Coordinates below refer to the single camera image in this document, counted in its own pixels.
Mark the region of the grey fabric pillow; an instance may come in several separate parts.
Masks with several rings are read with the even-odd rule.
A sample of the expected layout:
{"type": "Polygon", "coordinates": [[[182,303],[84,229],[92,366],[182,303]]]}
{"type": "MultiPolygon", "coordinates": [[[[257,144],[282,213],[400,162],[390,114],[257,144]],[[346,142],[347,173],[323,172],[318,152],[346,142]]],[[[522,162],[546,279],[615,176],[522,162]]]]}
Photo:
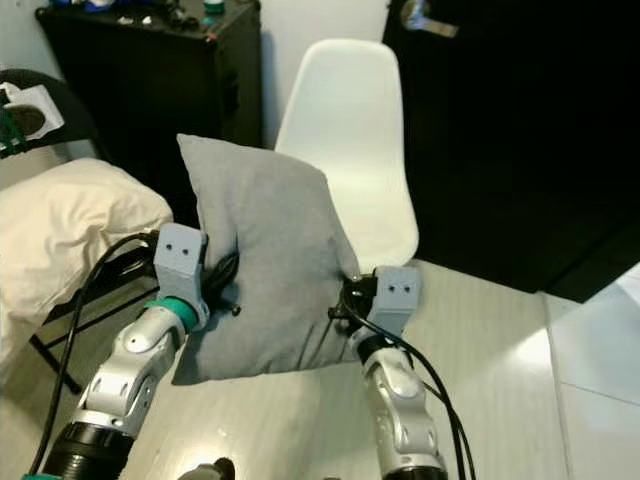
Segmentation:
{"type": "Polygon", "coordinates": [[[324,369],[355,360],[329,319],[344,282],[360,268],[315,166],[279,152],[179,134],[177,145],[209,237],[207,264],[237,255],[220,314],[189,335],[178,387],[324,369]]]}

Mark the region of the cream pillow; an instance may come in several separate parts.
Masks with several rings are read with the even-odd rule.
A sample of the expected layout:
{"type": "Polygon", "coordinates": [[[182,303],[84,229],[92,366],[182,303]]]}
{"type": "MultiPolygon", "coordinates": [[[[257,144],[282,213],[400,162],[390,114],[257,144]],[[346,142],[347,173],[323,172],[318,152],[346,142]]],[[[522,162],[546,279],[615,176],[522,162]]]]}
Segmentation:
{"type": "Polygon", "coordinates": [[[83,157],[0,191],[0,372],[119,239],[173,219],[154,189],[83,157]]]}

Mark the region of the white plastic chair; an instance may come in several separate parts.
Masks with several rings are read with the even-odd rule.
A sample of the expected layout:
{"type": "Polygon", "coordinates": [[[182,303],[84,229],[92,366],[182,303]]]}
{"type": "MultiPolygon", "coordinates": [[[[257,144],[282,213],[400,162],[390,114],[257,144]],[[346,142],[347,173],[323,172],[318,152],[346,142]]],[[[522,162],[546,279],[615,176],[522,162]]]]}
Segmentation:
{"type": "Polygon", "coordinates": [[[415,256],[420,236],[404,165],[401,73],[388,46],[325,38],[308,47],[275,150],[325,174],[362,273],[415,256]]]}

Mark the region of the black cabinet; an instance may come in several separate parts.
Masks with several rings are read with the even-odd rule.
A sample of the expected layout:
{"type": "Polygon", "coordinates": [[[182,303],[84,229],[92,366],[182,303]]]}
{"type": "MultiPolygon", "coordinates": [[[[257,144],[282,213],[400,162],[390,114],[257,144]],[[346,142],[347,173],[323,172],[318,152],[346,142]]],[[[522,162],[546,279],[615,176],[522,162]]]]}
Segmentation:
{"type": "Polygon", "coordinates": [[[187,195],[178,134],[264,146],[259,0],[50,3],[35,19],[111,160],[160,195],[187,195]]]}

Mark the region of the black door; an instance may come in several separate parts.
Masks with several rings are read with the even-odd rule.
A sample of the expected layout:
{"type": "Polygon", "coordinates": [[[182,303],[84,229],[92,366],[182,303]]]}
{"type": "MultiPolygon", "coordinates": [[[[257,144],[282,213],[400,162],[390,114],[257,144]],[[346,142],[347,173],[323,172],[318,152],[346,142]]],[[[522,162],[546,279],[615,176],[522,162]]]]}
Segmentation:
{"type": "Polygon", "coordinates": [[[584,302],[640,262],[640,0],[428,0],[399,63],[417,256],[584,302]]]}

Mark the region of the black round stool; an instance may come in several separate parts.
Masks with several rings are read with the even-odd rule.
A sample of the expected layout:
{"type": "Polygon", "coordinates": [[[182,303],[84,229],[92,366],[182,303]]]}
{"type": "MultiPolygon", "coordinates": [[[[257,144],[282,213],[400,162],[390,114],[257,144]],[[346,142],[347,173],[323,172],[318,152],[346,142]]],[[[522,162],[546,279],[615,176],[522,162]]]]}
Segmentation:
{"type": "Polygon", "coordinates": [[[73,92],[67,82],[63,79],[49,76],[49,74],[37,72],[37,70],[3,68],[0,70],[1,83],[14,84],[20,90],[29,90],[33,87],[45,87],[49,92],[52,106],[64,119],[64,124],[59,128],[52,129],[50,133],[44,134],[41,138],[28,138],[22,145],[9,148],[1,141],[1,159],[5,157],[24,154],[35,148],[49,147],[54,145],[64,145],[64,143],[76,141],[88,141],[95,152],[96,159],[110,161],[108,148],[100,140],[99,129],[90,114],[90,110],[73,92]]]}

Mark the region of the black metal chair frame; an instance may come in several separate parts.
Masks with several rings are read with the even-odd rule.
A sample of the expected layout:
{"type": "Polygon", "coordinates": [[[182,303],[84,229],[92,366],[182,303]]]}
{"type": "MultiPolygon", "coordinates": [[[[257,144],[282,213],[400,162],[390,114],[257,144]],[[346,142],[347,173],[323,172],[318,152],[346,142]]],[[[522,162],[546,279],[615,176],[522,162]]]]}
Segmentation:
{"type": "Polygon", "coordinates": [[[77,292],[73,300],[52,308],[44,324],[28,339],[38,357],[51,371],[63,372],[61,393],[77,398],[81,396],[83,381],[90,378],[90,361],[100,360],[109,346],[109,330],[122,324],[118,314],[127,314],[137,303],[151,300],[156,293],[154,247],[138,243],[125,248],[123,253],[106,262],[100,278],[84,294],[83,311],[76,329],[73,355],[65,361],[67,329],[76,301],[83,296],[77,292]]]}

